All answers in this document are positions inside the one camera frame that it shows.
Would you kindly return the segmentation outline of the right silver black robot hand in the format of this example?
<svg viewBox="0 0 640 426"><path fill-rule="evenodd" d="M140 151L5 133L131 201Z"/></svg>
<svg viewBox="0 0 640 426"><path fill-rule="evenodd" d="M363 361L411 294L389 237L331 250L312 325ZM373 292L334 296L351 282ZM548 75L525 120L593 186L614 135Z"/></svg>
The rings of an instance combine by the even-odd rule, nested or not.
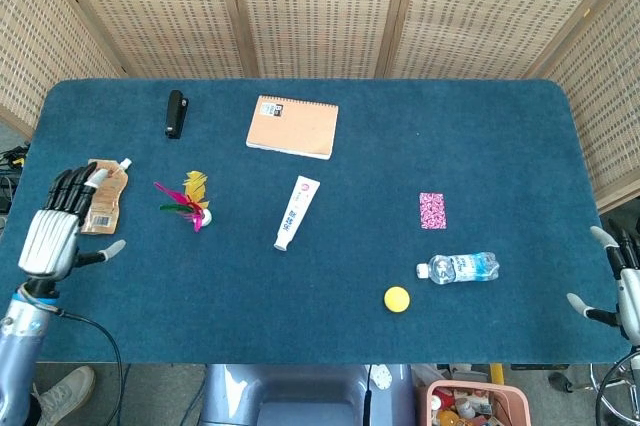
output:
<svg viewBox="0 0 640 426"><path fill-rule="evenodd" d="M632 347L639 347L639 260L630 247L631 237L620 230L622 244L598 226L591 226L592 236L603 247L616 283L615 312L587 305L578 295L567 293L571 307L582 317L618 328Z"/></svg>

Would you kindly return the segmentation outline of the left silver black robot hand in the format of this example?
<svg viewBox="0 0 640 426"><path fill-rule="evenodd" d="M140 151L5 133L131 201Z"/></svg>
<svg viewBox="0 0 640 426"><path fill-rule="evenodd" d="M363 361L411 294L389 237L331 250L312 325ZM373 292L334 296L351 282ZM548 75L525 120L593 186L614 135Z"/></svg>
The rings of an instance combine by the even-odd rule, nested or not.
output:
<svg viewBox="0 0 640 426"><path fill-rule="evenodd" d="M61 281L73 268L107 262L125 248L126 242L118 240L91 253L77 249L93 196L108 177L107 169L91 162L54 179L44 207L31 221L19 258L18 266L28 278Z"/></svg>

